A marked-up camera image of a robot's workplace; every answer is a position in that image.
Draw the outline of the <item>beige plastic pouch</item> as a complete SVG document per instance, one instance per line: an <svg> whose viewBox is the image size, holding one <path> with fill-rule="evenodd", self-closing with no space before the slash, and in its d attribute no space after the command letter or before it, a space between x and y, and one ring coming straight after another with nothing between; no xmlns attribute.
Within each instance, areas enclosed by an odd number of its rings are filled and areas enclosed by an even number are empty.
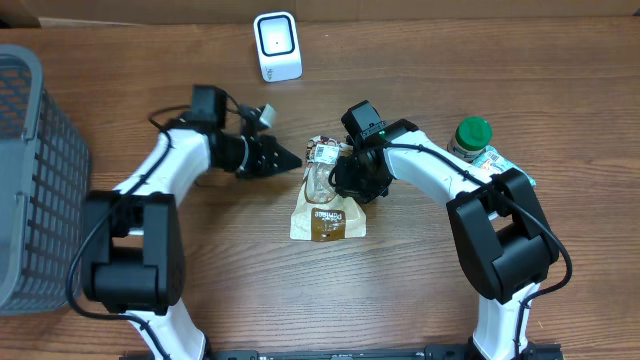
<svg viewBox="0 0 640 360"><path fill-rule="evenodd" d="M340 156L352 147L327 136L314 136L306 145L304 175L290 218L290 238L329 242L366 236L366 215L351 197L338 195L329 175Z"/></svg>

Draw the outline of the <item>green capped bottle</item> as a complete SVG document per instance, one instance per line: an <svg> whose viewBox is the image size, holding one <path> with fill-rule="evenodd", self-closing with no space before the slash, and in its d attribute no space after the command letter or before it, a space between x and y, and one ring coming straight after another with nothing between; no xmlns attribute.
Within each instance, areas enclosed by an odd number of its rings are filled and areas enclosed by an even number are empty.
<svg viewBox="0 0 640 360"><path fill-rule="evenodd" d="M467 117L456 128L447 151L465 162L472 162L485 151L492 137L492 127L485 118Z"/></svg>

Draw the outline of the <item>teal wet wipes pack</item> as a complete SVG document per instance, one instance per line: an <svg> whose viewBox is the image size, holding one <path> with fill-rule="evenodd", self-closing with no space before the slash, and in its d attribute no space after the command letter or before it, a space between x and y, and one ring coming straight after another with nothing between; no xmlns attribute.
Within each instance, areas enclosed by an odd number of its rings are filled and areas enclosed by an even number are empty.
<svg viewBox="0 0 640 360"><path fill-rule="evenodd" d="M527 177L532 187L536 186L536 181L531 176L506 157L502 156L498 150L491 145L487 145L485 150L478 155L471 164L475 167L490 171L493 174L501 174L507 170L516 169Z"/></svg>

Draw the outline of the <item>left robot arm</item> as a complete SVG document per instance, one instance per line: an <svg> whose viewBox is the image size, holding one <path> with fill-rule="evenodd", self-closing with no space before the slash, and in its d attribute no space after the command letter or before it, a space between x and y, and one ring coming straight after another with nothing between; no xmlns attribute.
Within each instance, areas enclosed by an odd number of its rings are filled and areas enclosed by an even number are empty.
<svg viewBox="0 0 640 360"><path fill-rule="evenodd" d="M268 134L277 112L240 104L227 91L196 85L187 105L149 114L157 143L144 162L110 191L83 205L83 237L68 271L97 313L126 321L147 344L148 359L213 359L208 336L191 319L182 293L186 270L178 208L197 179L221 169L239 179L271 177L301 167L299 157Z"/></svg>

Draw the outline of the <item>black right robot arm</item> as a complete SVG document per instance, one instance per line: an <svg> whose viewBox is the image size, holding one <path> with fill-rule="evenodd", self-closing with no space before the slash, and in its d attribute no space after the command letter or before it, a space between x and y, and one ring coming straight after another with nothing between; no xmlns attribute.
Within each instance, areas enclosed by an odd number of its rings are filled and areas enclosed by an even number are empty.
<svg viewBox="0 0 640 360"><path fill-rule="evenodd" d="M526 175L517 169L493 174L466 163L410 121L383 121L368 101L349 108L341 122L353 151L338 158L330 185L365 204L401 180L445 207L459 264L479 295L467 342L428 345L421 358L562 358L560 346L526 336L533 300L566 284L543 287L550 267L568 257Z"/></svg>

